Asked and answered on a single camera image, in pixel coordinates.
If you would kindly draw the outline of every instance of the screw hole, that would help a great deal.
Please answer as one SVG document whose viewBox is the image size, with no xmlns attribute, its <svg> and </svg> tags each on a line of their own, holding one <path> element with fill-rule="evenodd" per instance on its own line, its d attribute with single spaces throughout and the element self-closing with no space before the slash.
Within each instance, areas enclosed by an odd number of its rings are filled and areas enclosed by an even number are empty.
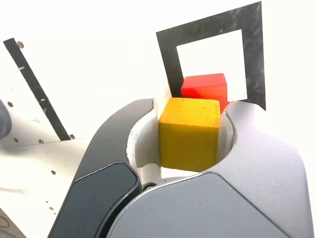
<svg viewBox="0 0 317 238">
<path fill-rule="evenodd" d="M 17 41 L 16 44 L 18 45 L 18 47 L 19 47 L 20 49 L 23 49 L 23 48 L 24 48 L 24 44 L 23 44 L 22 42 Z"/>
</svg>

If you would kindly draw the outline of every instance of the white surface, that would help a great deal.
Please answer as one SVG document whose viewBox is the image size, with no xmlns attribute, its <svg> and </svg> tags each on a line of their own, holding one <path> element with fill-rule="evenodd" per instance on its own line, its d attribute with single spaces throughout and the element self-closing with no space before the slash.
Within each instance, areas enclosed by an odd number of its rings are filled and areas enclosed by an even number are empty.
<svg viewBox="0 0 317 238">
<path fill-rule="evenodd" d="M 247 99 L 241 30 L 177 47 L 184 77 L 223 73 L 228 101 Z"/>
<path fill-rule="evenodd" d="M 157 4 L 144 0 L 6 1 L 0 8 L 3 23 L 0 40 L 14 37 L 24 43 L 22 52 L 67 132 L 76 138 L 90 138 L 107 117 L 126 103 L 135 98 L 166 94 L 166 75 L 156 31 L 253 2 L 256 1 L 162 0 Z M 315 0 L 263 1 L 267 113 L 274 118 L 272 124 L 279 128 L 276 133 L 298 146 L 304 156 L 316 224 L 317 189 L 313 182 L 317 169 L 317 127 L 312 126 L 314 116 L 307 117 L 313 111 L 316 95 L 313 85 L 317 55 L 313 31 L 315 9 Z M 0 98 L 5 103 L 14 100 L 12 103 L 18 108 L 15 113 L 45 121 L 41 108 L 2 44 L 0 82 Z M 11 88 L 19 93 L 11 97 Z M 43 130 L 45 135 L 39 135 L 54 141 L 52 131 L 46 127 Z M 32 131 L 25 133 L 27 135 L 23 141 L 37 142 L 37 133 Z M 22 194 L 2 190 L 0 207 L 27 238 L 47 236 L 55 219 L 53 213 L 58 212 L 74 176 L 76 161 L 80 161 L 84 153 L 84 149 L 69 150 L 59 145 L 60 142 L 30 146 L 46 148 L 36 153 L 26 152 L 28 147 L 0 150 L 1 174 L 6 178 L 0 179 L 1 186 L 26 191 Z M 56 171 L 58 177 L 52 178 L 51 166 L 64 163 L 70 169 Z M 45 203 L 47 195 L 49 204 Z M 54 211 L 48 209 L 50 203 Z"/>
<path fill-rule="evenodd" d="M 88 143 L 81 139 L 0 150 L 0 206 L 27 238 L 49 234 Z"/>
</svg>

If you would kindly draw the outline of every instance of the gray robot arm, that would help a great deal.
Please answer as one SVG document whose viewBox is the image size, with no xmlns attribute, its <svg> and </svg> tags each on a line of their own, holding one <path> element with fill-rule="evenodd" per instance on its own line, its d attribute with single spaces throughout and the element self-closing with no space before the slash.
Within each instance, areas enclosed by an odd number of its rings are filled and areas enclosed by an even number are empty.
<svg viewBox="0 0 317 238">
<path fill-rule="evenodd" d="M 126 106 L 96 133 L 49 237 L 314 237 L 303 162 L 266 132 L 254 104 L 233 102 L 222 114 L 217 165 L 142 192 L 122 157 L 150 101 Z"/>
</svg>

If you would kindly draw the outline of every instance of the black square frame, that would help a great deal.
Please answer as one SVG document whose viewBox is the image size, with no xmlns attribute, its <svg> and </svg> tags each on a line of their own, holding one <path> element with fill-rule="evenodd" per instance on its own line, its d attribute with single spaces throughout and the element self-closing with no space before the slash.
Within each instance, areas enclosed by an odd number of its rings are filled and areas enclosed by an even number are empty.
<svg viewBox="0 0 317 238">
<path fill-rule="evenodd" d="M 184 81 L 176 47 L 236 30 L 242 31 L 243 41 L 247 85 L 243 101 L 266 109 L 261 2 L 157 32 L 172 97 L 181 97 Z"/>
</svg>

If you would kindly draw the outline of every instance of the white backdrop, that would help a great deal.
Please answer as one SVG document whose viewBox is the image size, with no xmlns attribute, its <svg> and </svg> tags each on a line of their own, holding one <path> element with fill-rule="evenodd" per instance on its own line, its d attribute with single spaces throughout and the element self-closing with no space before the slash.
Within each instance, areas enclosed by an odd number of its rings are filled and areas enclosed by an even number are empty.
<svg viewBox="0 0 317 238">
<path fill-rule="evenodd" d="M 56 146 L 58 143 L 25 149 L 26 145 L 38 144 L 39 139 L 47 143 L 58 138 L 0 44 L 0 98 L 5 104 L 13 103 L 14 107 L 8 109 L 15 118 L 12 134 L 0 143 L 0 188 L 24 189 L 23 194 L 0 189 L 0 207 L 27 238 L 48 235 L 55 219 L 53 213 L 58 213 L 78 160 L 101 123 L 134 99 L 166 93 L 166 75 L 155 32 L 254 2 L 1 3 L 0 40 L 14 37 L 24 43 L 22 52 L 67 132 L 87 139 L 67 142 L 63 149 Z M 263 1 L 267 114 L 272 127 L 278 129 L 275 133 L 294 143 L 304 156 L 316 223 L 317 192 L 311 186 L 317 169 L 317 129 L 312 116 L 317 55 L 315 8 L 315 0 Z M 43 146 L 55 154 L 23 152 L 46 151 Z M 60 171 L 54 178 L 50 177 L 52 166 L 58 166 L 55 169 Z M 10 183 L 3 184 L 4 178 Z M 54 211 L 44 200 L 53 204 Z"/>
</svg>

